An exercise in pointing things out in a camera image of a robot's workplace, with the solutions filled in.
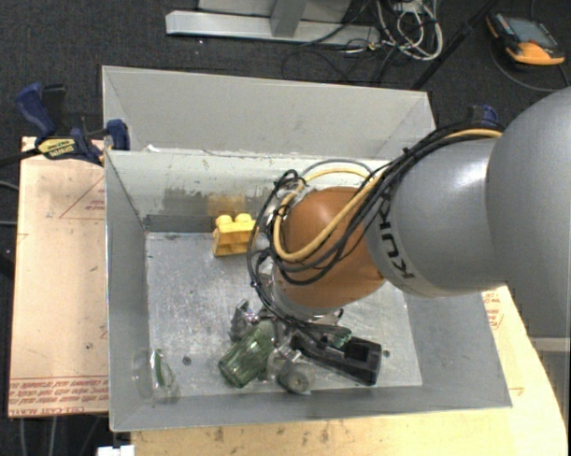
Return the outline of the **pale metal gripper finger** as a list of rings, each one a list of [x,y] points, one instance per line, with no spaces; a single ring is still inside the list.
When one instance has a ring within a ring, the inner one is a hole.
[[[316,380],[310,361],[297,349],[274,349],[266,361],[267,380],[280,385],[286,392],[309,394]]]
[[[252,332],[255,326],[256,314],[250,301],[243,299],[235,307],[228,336],[231,341],[238,341]]]

